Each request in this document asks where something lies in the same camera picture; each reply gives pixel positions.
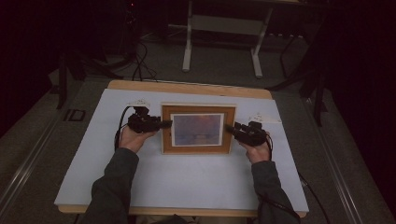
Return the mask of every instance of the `wooden frame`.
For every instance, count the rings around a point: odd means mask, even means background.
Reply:
[[[163,154],[227,154],[236,105],[162,103],[163,120],[172,128],[163,129]]]

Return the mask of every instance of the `table leg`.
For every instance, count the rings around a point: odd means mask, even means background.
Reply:
[[[184,59],[183,59],[183,72],[190,71],[190,61],[191,61],[191,32],[192,32],[192,1],[189,1],[189,16],[187,18],[187,43],[186,49],[184,50]]]
[[[260,48],[262,47],[262,41],[264,40],[265,31],[267,30],[268,22],[271,18],[272,11],[273,11],[273,9],[271,7],[268,8],[268,12],[265,17],[265,21],[262,24],[262,30],[260,31],[260,34],[259,34],[259,40],[257,41],[257,45],[254,49],[251,49],[251,51],[250,51],[251,60],[253,61],[254,74],[257,78],[262,78],[262,67],[260,66],[259,51],[260,51]]]

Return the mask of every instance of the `wooden table edge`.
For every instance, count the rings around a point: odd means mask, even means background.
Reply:
[[[83,214],[87,205],[58,205],[59,211],[65,214]],[[160,208],[160,207],[130,207],[129,215],[139,216],[193,216],[193,217],[256,217],[256,210],[236,209],[203,209],[203,208]],[[306,212],[297,212],[300,217],[305,217]]]
[[[112,80],[107,85],[107,88],[111,90],[125,91],[161,91],[186,94],[246,97],[256,99],[273,99],[271,92],[264,89],[196,83]]]

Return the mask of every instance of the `person's right hand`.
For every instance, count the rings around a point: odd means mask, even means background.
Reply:
[[[264,143],[257,147],[251,147],[242,142],[238,143],[247,150],[247,157],[250,160],[251,164],[259,161],[269,161],[271,159],[271,151],[267,143]]]
[[[154,135],[156,132],[152,133],[136,133],[128,126],[122,129],[120,135],[119,147],[125,147],[134,153],[137,153],[139,149],[143,146],[146,139]]]

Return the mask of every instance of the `white table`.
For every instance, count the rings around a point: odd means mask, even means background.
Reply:
[[[114,133],[127,103],[145,99],[150,115],[161,115],[162,101],[237,104],[235,121],[268,116],[263,126],[274,141],[273,160],[293,208],[305,216],[308,207],[283,125],[269,91],[236,87],[113,81],[102,95],[55,204],[65,213],[84,213],[94,180],[103,175],[114,153]],[[205,217],[255,217],[257,196],[250,163],[235,140],[227,155],[163,155],[162,136],[148,139],[132,186],[130,214]]]
[[[191,33],[192,30],[203,30],[212,32],[222,32],[240,35],[257,36],[256,45],[250,50],[251,60],[253,62],[254,74],[257,78],[262,77],[262,67],[260,65],[259,52],[262,47],[262,41],[268,27],[269,20],[273,12],[273,5],[276,4],[302,4],[298,0],[264,0],[261,1],[265,7],[262,7],[262,14],[265,18],[262,21],[246,20],[237,18],[224,18],[216,16],[199,15],[193,12],[193,0],[189,0],[188,18],[187,18],[187,41],[184,50],[183,67],[184,72],[190,71],[191,63]]]

